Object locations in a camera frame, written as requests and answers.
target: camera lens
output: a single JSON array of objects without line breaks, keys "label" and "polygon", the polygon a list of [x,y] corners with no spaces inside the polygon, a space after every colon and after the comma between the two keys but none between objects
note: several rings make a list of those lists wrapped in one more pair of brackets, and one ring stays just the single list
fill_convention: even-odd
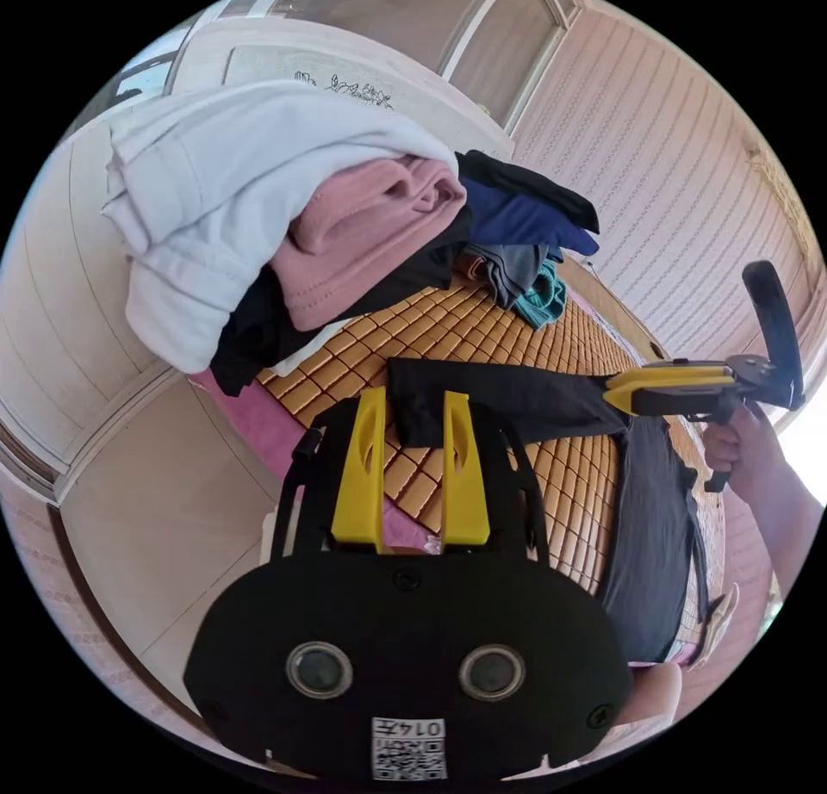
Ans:
[{"label": "camera lens", "polygon": [[523,684],[525,666],[519,655],[505,645],[484,645],[463,660],[459,683],[472,698],[499,702]]},{"label": "camera lens", "polygon": [[333,699],[353,681],[351,662],[335,645],[305,642],[294,648],[287,660],[290,684],[306,697]]}]

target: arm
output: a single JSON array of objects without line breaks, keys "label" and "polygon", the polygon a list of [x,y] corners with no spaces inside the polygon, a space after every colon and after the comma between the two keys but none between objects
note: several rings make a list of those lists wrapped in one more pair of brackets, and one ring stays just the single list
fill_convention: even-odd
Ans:
[{"label": "arm", "polygon": [[786,464],[779,469],[772,488],[747,503],[785,599],[804,566],[824,508]]},{"label": "arm", "polygon": [[728,425],[707,427],[703,439],[706,463],[731,473],[732,491],[752,511],[786,597],[810,552],[824,508],[787,464],[758,405],[740,406]]}]

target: window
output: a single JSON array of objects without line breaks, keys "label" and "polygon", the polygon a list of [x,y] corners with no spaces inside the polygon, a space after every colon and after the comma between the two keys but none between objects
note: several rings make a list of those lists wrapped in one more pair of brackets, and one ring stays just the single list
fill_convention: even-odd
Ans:
[{"label": "window", "polygon": [[332,25],[393,47],[436,71],[477,0],[278,0],[272,12]]},{"label": "window", "polygon": [[227,7],[219,14],[219,19],[229,19],[232,16],[246,16],[250,8],[258,0],[230,0]]},{"label": "window", "polygon": [[559,24],[545,0],[496,0],[448,77],[505,125]]},{"label": "window", "polygon": [[124,96],[128,91],[135,91],[133,96],[137,96],[139,93],[161,93],[164,89],[166,76],[172,67],[173,58],[153,63],[149,65],[149,67],[142,68],[136,72],[123,74],[120,77],[117,90],[115,91],[115,99],[120,101],[121,99],[128,98]]},{"label": "window", "polygon": [[811,394],[799,416],[778,436],[784,456],[805,487],[827,505],[827,381]]}]

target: black clothing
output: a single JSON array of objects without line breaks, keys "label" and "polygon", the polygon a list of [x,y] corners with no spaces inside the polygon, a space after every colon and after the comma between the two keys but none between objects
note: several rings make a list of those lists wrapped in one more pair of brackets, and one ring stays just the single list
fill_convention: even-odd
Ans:
[{"label": "black clothing", "polygon": [[619,444],[619,490],[597,598],[614,621],[628,661],[664,661],[678,633],[694,556],[699,620],[710,610],[706,549],[687,467],[662,418],[634,418],[606,403],[606,378],[525,366],[410,358],[388,361],[388,385],[403,447],[442,444],[445,390],[505,415],[526,443],[611,435]]},{"label": "black clothing", "polygon": [[548,177],[515,163],[504,163],[482,151],[458,153],[457,160],[460,179],[468,177],[504,191],[528,194],[556,206],[580,228],[600,233],[597,212],[591,202],[575,191],[553,183]]},{"label": "black clothing", "polygon": [[[463,206],[448,228],[369,289],[336,320],[387,309],[423,288],[448,288],[451,267],[468,242],[470,226],[471,213]],[[237,398],[262,369],[290,357],[320,331],[296,330],[284,306],[281,284],[267,265],[221,331],[218,350],[209,365],[215,382],[225,395]]]}]

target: pink sweater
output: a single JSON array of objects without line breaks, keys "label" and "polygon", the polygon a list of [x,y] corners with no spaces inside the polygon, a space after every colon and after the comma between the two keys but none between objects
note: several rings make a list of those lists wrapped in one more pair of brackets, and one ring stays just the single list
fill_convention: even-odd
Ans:
[{"label": "pink sweater", "polygon": [[270,261],[293,325],[329,323],[426,243],[465,203],[445,163],[378,159],[333,175]]}]

